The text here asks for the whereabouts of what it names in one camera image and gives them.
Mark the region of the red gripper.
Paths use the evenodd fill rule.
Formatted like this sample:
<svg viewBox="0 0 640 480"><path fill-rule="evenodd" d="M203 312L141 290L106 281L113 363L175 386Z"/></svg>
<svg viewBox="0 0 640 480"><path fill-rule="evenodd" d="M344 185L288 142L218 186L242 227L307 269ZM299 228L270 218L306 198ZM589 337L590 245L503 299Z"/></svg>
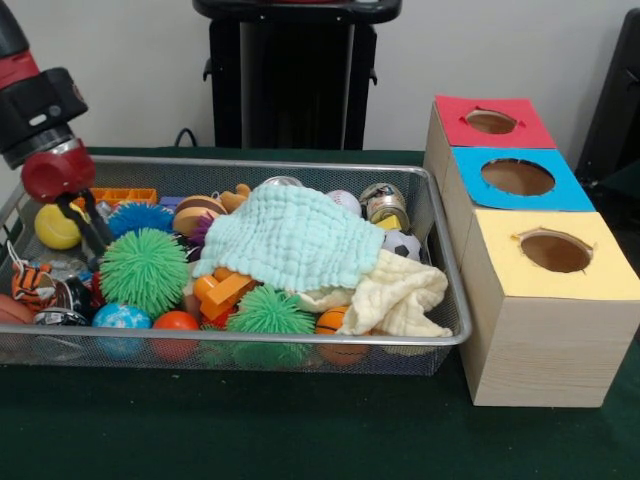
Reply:
<svg viewBox="0 0 640 480"><path fill-rule="evenodd" d="M97 209L90 187L94 185L96 167L82 141L66 141L31 155L21 171L25 191L36 201L55 204L78 228L81 237L96 258L103 256L114 236ZM72 208L77 198L84 200L89 219Z"/></svg>

